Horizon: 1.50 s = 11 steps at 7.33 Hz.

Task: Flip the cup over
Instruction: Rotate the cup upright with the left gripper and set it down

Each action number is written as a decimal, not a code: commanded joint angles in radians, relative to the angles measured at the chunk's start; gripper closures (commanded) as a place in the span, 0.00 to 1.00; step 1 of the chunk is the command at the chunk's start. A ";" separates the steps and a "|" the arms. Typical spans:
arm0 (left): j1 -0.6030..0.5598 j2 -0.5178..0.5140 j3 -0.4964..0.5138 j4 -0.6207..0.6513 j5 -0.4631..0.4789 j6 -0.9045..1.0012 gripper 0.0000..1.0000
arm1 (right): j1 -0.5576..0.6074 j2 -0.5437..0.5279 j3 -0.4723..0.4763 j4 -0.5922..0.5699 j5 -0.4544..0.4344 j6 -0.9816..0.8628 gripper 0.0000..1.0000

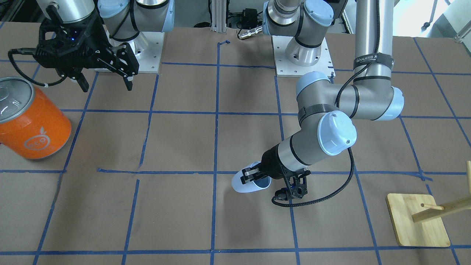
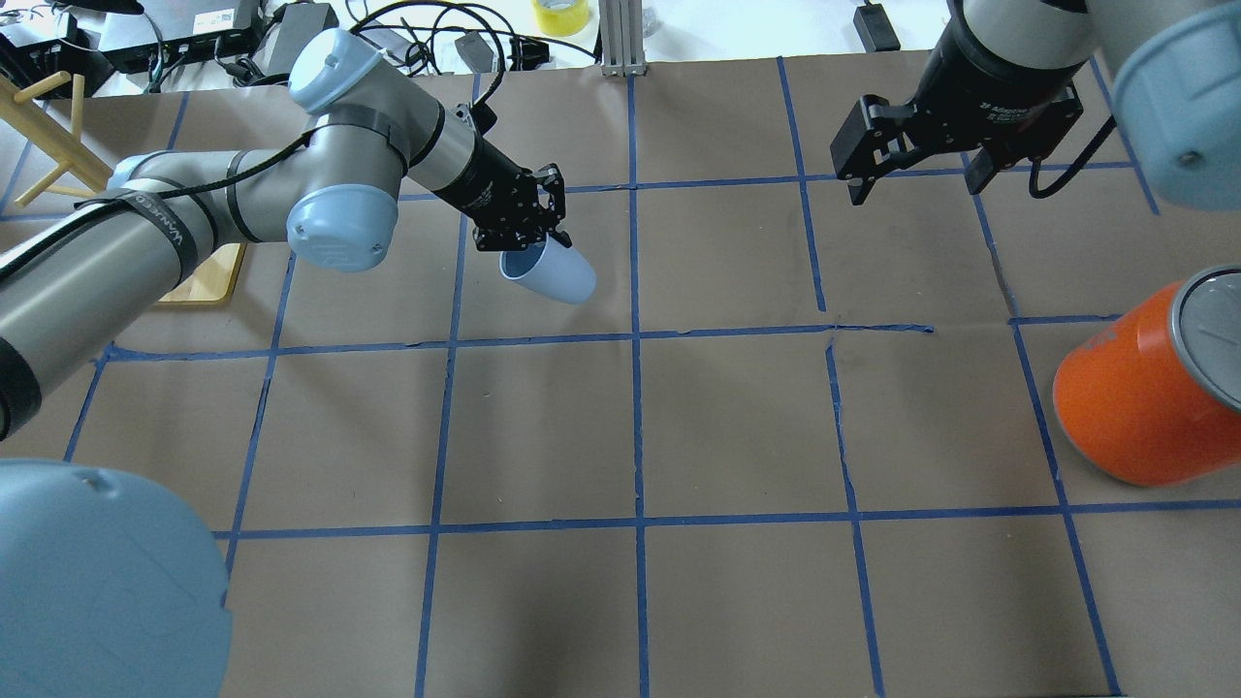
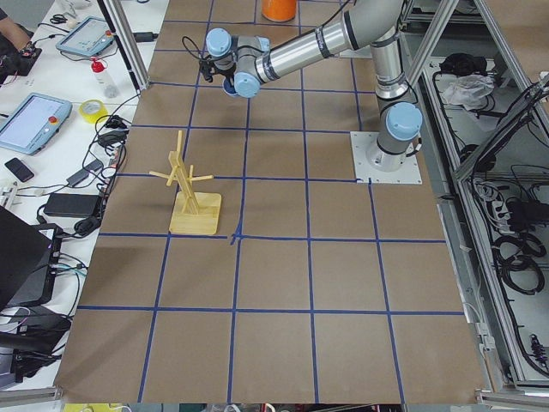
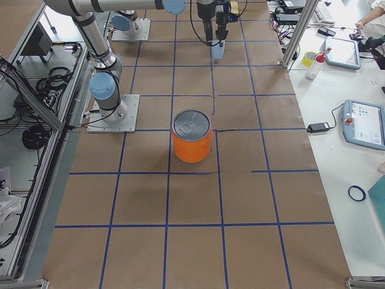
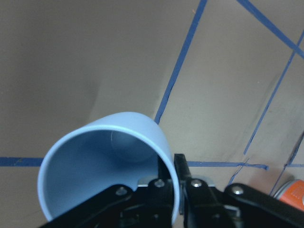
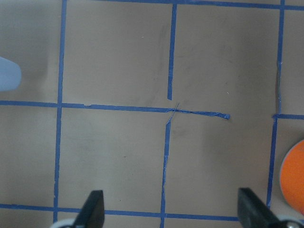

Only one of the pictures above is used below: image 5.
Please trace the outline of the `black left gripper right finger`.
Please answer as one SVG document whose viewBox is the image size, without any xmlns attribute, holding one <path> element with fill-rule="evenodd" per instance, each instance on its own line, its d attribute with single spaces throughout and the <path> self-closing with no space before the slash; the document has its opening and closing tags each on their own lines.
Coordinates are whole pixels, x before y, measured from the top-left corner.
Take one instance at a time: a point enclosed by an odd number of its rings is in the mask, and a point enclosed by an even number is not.
<svg viewBox="0 0 304 228">
<path fill-rule="evenodd" d="M 194 178 L 184 154 L 174 155 L 180 183 L 180 214 L 185 228 L 227 228 L 228 214 L 223 193 L 207 178 Z"/>
</svg>

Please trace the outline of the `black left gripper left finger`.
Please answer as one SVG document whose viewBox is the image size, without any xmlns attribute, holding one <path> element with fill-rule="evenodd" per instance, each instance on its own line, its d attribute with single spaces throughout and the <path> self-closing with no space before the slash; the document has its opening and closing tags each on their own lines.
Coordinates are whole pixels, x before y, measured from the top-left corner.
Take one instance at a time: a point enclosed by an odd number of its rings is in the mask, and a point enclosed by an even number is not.
<svg viewBox="0 0 304 228">
<path fill-rule="evenodd" d="M 140 227 L 171 228 L 174 208 L 174 189 L 169 170 L 158 158 L 157 175 L 146 187 L 137 188 L 140 193 Z"/>
</svg>

